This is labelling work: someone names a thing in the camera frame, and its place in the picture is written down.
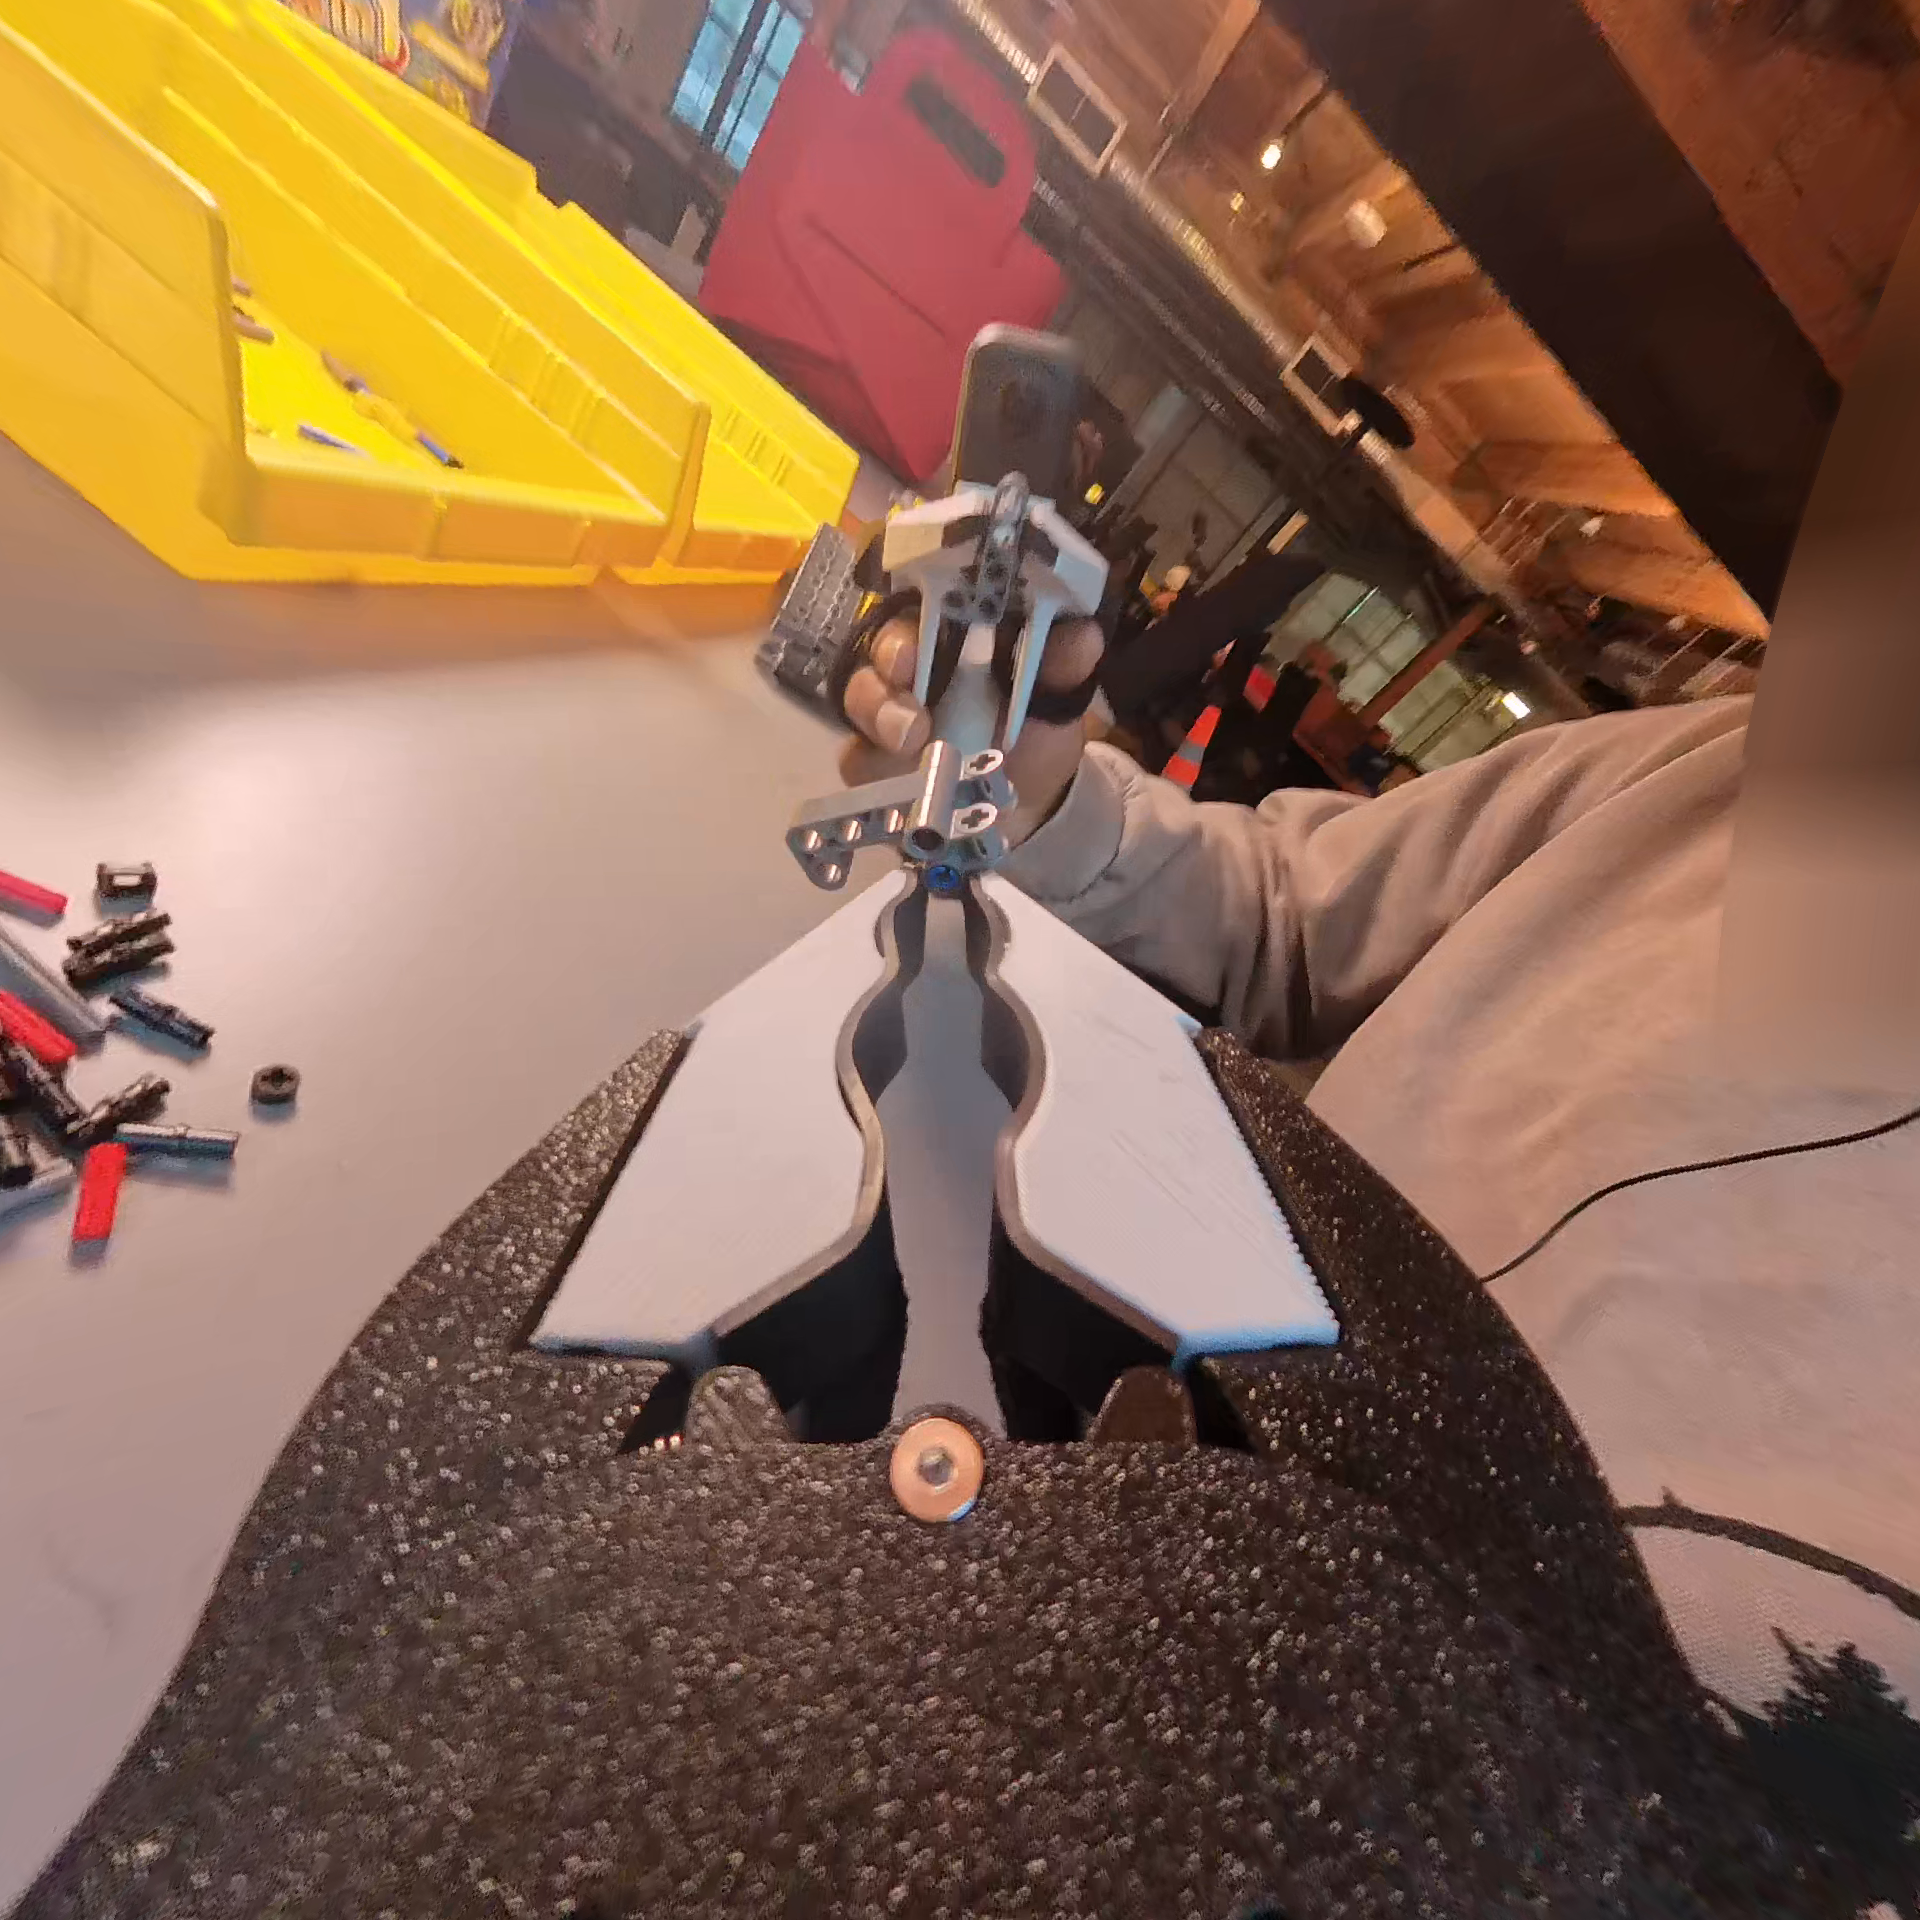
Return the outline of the person's right forearm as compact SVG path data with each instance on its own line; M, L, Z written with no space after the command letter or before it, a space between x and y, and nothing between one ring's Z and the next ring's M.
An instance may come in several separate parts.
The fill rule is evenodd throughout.
M1358 1035L1425 963L1439 1008L1601 977L1716 900L1756 699L1531 729L1374 799L1198 803L1082 752L1006 877L1274 1057Z

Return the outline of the yellow tracked toy robot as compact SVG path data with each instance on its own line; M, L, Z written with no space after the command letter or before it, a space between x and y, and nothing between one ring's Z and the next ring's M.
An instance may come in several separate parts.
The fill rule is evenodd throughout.
M852 673L872 659L880 631L906 609L880 565L880 527L817 532L802 563L783 581L779 605L758 648L772 689L832 724L849 718Z

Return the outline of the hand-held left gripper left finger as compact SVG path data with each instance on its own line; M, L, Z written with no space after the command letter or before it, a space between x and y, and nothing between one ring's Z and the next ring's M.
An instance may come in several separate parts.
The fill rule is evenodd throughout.
M852 1357L904 1302L879 1093L906 1056L919 912L855 893L683 1037L535 1323L545 1353Z

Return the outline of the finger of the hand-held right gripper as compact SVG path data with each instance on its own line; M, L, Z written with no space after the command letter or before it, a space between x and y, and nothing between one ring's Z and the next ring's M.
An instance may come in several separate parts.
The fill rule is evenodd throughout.
M964 625L993 616L993 500L938 499L900 509L882 527L882 568L919 599L918 621Z
M1015 640L1015 727L1032 713L1052 628L1094 616L1110 581L1110 563L1068 519L1027 516L1019 541Z

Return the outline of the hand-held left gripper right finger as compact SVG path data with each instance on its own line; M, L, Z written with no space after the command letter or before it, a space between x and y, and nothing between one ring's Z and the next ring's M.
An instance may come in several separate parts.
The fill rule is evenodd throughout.
M1015 1251L1168 1357L1336 1347L1201 1021L1004 877L976 880L976 983Z

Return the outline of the red felt bag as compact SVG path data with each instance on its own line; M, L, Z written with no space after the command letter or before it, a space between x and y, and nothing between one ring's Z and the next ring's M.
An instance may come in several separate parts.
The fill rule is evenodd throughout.
M1035 131L961 39L899 31L862 86L802 45L699 308L897 478L931 478L979 331L1042 328L1065 299L1024 227L1035 181Z

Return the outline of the grey desk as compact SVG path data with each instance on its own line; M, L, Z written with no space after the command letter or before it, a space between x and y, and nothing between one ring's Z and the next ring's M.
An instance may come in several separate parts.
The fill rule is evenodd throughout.
M156 854L304 983L300 1238L4 1283L4 1915L1331 1915L1361 1507L980 1436L852 1357L547 1353L696 1017L831 919L826 732L739 640L203 587L4 472L4 846ZM1210 1443L1227 1425L1233 1444Z

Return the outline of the person's right hand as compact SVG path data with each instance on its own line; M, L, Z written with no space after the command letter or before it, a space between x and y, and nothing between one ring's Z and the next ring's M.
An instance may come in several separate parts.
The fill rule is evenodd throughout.
M914 768L931 737L929 708L918 695L919 621L894 614L855 648L844 689L849 737L840 768L864 784Z

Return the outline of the grey brick assembly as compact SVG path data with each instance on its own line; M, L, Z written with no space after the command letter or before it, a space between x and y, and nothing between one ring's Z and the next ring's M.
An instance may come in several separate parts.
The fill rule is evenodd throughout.
M826 892L849 885L855 854L890 848L922 892L959 899L1006 860L1015 803L1002 752L962 752L936 737L906 775L802 803L784 843Z

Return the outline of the scattered small building pieces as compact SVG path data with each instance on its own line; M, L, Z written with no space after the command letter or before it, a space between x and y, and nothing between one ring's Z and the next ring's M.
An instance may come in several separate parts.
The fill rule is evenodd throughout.
M304 983L156 854L4 846L4 1283L108 1279L300 1238L318 1044Z

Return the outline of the person's beige sweatshirt torso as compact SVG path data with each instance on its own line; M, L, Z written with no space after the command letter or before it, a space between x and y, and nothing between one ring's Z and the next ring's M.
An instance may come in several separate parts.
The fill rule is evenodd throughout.
M1915 1915L1915 1087L1735 1065L1738 799L1716 900L1641 959L1455 1014L1425 963L1315 1105L1492 1283L1783 1814Z

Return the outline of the yellow plastic bin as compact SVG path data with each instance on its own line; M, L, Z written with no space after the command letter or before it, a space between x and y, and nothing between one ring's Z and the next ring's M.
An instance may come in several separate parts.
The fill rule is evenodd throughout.
M440 555L630 581L772 581L852 451L537 168L287 5L174 5L184 166L314 351L328 431L440 508Z
M600 571L535 557L545 486L503 563L440 555L435 500L328 431L314 351L184 166L168 84L196 72L171 5L4 5L4 431L200 579Z

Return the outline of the robot kit box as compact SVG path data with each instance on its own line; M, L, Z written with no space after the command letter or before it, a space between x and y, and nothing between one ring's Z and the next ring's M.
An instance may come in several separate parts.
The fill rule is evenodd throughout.
M292 14L474 127L489 118L522 1L289 1Z

